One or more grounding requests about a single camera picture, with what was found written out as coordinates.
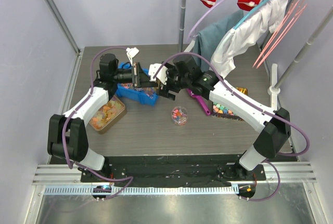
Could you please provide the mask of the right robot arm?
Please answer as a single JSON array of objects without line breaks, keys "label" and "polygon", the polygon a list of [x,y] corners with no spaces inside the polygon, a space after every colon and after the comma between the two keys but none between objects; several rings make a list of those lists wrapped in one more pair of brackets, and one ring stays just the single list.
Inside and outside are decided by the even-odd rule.
[{"label": "right robot arm", "polygon": [[289,112],[261,105],[234,88],[213,69],[202,71],[194,56],[191,52],[181,52],[170,57],[172,64],[152,64],[148,73],[150,79],[158,82],[161,96],[174,99],[172,92],[189,89],[197,96],[227,107],[258,132],[253,145],[235,163],[236,177],[246,180],[260,163],[275,158],[289,139]]}]

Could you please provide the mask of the purple plastic scoop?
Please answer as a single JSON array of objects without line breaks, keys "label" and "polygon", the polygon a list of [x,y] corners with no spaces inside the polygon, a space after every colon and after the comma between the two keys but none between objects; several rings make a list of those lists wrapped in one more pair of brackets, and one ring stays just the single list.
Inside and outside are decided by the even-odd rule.
[{"label": "purple plastic scoop", "polygon": [[207,104],[205,103],[205,101],[201,96],[195,95],[190,89],[187,89],[187,92],[193,99],[195,99],[198,102],[198,104],[200,105],[200,107],[207,116],[211,115],[210,109],[208,108]]}]

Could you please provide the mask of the blue plastic bin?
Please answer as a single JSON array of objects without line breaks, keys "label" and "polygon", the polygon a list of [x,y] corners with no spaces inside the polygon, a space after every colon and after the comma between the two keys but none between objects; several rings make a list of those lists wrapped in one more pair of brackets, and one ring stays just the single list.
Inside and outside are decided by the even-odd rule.
[{"label": "blue plastic bin", "polygon": [[130,74],[125,74],[125,78],[120,79],[116,96],[118,98],[128,98],[141,104],[154,106],[157,102],[158,95],[154,87],[138,88],[132,84]]}]

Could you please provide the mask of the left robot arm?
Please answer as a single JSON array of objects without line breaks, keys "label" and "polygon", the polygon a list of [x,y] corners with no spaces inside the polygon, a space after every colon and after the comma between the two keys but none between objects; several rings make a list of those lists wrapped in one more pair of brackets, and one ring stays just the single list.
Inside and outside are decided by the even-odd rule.
[{"label": "left robot arm", "polygon": [[140,63],[131,68],[120,68],[114,54],[104,54],[99,61],[99,76],[94,79],[87,94],[66,113],[54,114],[49,121],[47,152],[64,159],[71,167],[74,163],[93,170],[100,182],[107,181],[111,169],[106,158],[89,148],[86,127],[95,113],[115,95],[118,85],[132,83],[136,87],[156,87],[159,64],[152,64],[146,73]]}]

